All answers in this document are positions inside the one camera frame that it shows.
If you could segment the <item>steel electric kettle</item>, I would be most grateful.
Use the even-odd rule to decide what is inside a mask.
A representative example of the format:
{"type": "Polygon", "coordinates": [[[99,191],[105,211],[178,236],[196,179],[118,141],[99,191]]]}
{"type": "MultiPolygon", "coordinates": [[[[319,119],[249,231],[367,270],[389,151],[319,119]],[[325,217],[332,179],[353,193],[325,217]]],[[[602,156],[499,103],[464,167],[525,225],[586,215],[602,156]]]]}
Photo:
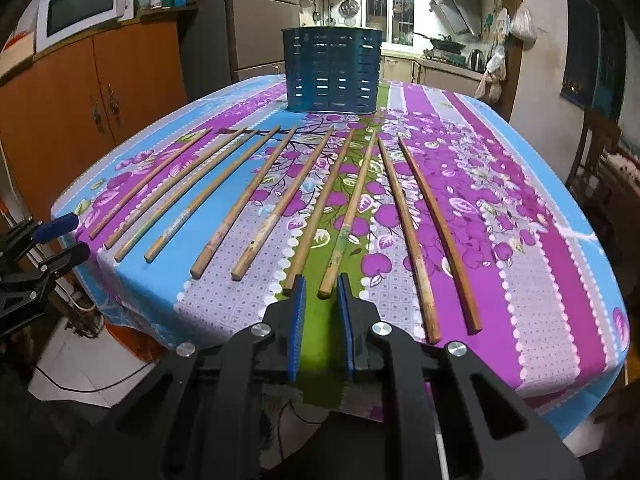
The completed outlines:
{"type": "Polygon", "coordinates": [[[469,70],[477,73],[484,73],[486,68],[485,53],[480,49],[473,49],[466,59],[469,70]]]}

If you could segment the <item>blue perforated utensil holder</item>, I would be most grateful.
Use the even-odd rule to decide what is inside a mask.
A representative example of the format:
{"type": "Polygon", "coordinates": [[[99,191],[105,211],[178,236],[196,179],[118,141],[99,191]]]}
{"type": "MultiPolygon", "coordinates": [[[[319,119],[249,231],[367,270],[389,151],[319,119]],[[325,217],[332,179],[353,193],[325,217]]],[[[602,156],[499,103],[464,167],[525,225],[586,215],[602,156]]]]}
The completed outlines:
{"type": "Polygon", "coordinates": [[[372,114],[378,102],[382,32],[312,26],[282,32],[288,110],[372,114]]]}

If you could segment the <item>white hanging plastic bag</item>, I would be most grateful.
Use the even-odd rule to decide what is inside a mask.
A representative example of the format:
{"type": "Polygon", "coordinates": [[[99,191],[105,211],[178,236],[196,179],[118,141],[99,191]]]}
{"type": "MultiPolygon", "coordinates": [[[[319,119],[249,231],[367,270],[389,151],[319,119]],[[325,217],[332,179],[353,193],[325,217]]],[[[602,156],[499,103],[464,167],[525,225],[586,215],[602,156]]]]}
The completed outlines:
{"type": "Polygon", "coordinates": [[[526,44],[534,44],[537,41],[533,14],[525,2],[520,4],[510,21],[510,34],[526,44]]]}

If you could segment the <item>orange wooden cabinet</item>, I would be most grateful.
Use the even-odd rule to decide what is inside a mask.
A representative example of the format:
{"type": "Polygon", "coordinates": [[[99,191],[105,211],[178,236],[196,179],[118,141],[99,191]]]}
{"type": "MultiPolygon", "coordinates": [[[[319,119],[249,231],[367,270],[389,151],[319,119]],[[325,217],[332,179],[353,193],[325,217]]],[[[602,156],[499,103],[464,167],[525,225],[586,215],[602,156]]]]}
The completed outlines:
{"type": "Polygon", "coordinates": [[[2,200],[47,219],[94,162],[186,104],[180,44],[198,7],[83,32],[1,78],[2,200]]]}

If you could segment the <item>floral purple tablecloth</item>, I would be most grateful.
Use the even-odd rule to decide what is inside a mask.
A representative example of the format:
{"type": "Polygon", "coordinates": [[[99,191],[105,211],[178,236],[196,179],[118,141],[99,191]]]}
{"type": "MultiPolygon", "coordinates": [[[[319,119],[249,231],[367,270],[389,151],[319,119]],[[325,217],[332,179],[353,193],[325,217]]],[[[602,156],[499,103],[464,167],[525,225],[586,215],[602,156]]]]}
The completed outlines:
{"type": "Polygon", "coordinates": [[[218,344],[306,281],[299,390],[376,415],[336,376],[331,264],[355,296],[417,341],[424,292],[460,340],[559,434],[623,369],[629,321],[574,198],[488,105],[384,82],[371,115],[294,113],[258,76],[160,118],[58,196],[88,244],[77,275],[108,322],[167,347],[218,344]]]}

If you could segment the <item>dark wooden chopstick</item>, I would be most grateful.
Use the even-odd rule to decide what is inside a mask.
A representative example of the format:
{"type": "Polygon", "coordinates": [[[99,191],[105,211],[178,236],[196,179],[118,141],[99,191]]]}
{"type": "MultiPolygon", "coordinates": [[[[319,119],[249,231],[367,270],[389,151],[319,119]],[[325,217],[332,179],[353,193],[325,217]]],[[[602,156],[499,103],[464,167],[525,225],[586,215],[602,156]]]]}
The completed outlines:
{"type": "Polygon", "coordinates": [[[382,157],[383,165],[390,182],[390,189],[396,203],[402,230],[405,234],[405,241],[408,247],[409,259],[412,265],[414,280],[416,281],[416,293],[418,294],[420,309],[425,328],[425,339],[429,344],[436,344],[442,339],[440,333],[439,320],[435,307],[435,297],[430,279],[426,270],[422,250],[416,236],[416,229],[413,226],[411,214],[405,198],[404,192],[395,172],[390,156],[388,156],[384,142],[378,139],[378,148],[382,157]]]}
{"type": "Polygon", "coordinates": [[[480,319],[480,310],[478,310],[473,289],[469,281],[468,274],[466,274],[465,271],[464,262],[457,250],[454,237],[448,228],[447,220],[445,219],[444,214],[437,203],[436,197],[427,183],[427,180],[424,178],[418,163],[414,160],[413,154],[411,154],[408,149],[408,146],[402,139],[398,140],[398,145],[402,154],[405,156],[413,177],[416,179],[416,183],[420,188],[424,202],[426,203],[427,209],[434,222],[434,227],[438,233],[440,241],[442,242],[442,248],[444,248],[444,252],[449,262],[452,279],[454,280],[454,284],[456,284],[466,329],[470,334],[477,334],[483,329],[483,323],[480,319]]]}

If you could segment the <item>grey refrigerator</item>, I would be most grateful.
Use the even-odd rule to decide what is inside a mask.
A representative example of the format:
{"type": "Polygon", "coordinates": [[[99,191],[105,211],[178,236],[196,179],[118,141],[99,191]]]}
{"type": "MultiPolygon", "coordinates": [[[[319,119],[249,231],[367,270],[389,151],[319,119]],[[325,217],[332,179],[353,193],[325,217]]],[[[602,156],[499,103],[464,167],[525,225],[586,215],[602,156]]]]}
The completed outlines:
{"type": "Polygon", "coordinates": [[[186,96],[283,70],[282,32],[299,24],[299,0],[188,0],[196,5],[181,39],[186,96]]]}

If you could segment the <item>kitchen window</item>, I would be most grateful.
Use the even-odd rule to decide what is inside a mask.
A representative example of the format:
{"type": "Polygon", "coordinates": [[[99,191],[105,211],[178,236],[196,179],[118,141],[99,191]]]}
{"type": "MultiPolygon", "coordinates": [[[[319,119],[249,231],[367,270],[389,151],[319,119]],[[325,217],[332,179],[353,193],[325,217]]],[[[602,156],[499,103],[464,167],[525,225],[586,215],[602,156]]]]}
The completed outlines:
{"type": "Polygon", "coordinates": [[[413,46],[416,0],[361,0],[363,25],[382,32],[386,44],[413,46]]]}

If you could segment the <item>wooden chair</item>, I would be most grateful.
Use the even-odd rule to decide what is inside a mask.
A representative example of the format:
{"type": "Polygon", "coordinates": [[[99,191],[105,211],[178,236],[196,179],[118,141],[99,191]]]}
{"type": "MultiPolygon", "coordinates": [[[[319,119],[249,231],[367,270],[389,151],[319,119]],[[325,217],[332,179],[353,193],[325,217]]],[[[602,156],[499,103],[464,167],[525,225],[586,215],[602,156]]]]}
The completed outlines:
{"type": "Polygon", "coordinates": [[[598,165],[605,152],[614,153],[622,129],[614,120],[606,118],[598,110],[587,107],[578,141],[577,151],[565,180],[565,187],[579,206],[590,202],[590,181],[599,182],[598,165]]]}

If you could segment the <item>black wok on stove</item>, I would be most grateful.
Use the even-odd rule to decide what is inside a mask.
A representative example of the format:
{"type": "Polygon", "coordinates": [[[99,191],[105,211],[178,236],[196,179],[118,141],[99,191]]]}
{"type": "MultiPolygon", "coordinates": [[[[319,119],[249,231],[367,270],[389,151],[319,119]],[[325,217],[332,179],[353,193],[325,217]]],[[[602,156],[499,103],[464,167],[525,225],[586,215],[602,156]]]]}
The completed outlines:
{"type": "Polygon", "coordinates": [[[465,49],[464,44],[459,44],[457,41],[452,40],[450,36],[442,36],[442,38],[438,39],[438,38],[427,37],[426,35],[423,35],[420,32],[413,32],[413,35],[427,39],[431,43],[433,48],[436,50],[441,50],[444,52],[449,52],[454,54],[461,54],[462,51],[465,49]]]}

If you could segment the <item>white microwave oven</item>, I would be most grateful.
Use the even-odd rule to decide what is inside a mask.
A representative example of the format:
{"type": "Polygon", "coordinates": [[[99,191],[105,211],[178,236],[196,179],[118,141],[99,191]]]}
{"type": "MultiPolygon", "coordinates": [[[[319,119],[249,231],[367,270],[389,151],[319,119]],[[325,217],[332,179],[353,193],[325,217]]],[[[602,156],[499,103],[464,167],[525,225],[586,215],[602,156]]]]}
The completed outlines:
{"type": "Polygon", "coordinates": [[[130,0],[40,0],[35,31],[37,53],[106,22],[123,20],[130,0]]]}

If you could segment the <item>steel range hood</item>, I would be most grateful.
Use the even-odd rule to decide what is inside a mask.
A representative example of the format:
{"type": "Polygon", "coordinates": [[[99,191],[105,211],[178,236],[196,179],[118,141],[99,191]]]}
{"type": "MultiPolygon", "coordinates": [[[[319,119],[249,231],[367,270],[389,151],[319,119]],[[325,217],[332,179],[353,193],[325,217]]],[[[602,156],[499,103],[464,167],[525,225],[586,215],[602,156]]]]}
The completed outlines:
{"type": "Polygon", "coordinates": [[[482,36],[480,0],[432,0],[431,6],[454,35],[482,36]]]}

